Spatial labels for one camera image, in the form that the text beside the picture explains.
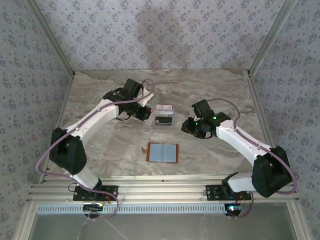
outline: marble surface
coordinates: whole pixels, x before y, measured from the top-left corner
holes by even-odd
[[[238,125],[263,141],[263,133],[241,70],[230,69],[159,69],[159,70],[98,70],[76,72],[66,103],[62,125],[67,127],[94,108],[103,95],[122,87],[128,78],[155,82],[155,96],[149,105],[171,104],[175,110],[173,126],[145,126],[130,118],[112,120],[96,133],[85,146],[88,167],[99,177],[141,175],[230,174],[251,170],[249,162],[228,143],[218,139],[197,139],[181,131],[191,105],[210,98],[224,98],[235,103],[241,112]],[[212,109],[232,119],[236,111],[228,103],[215,101]],[[179,144],[179,162],[146,161],[142,148],[148,142]],[[62,173],[54,164],[50,171]]]

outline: patterned wallpaper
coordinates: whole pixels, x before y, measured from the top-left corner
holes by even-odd
[[[242,68],[282,1],[37,0],[74,70]]]
[[[254,76],[276,142],[287,150],[320,239],[320,2],[299,0]]]
[[[22,0],[0,4],[0,239],[11,239],[70,77]]]

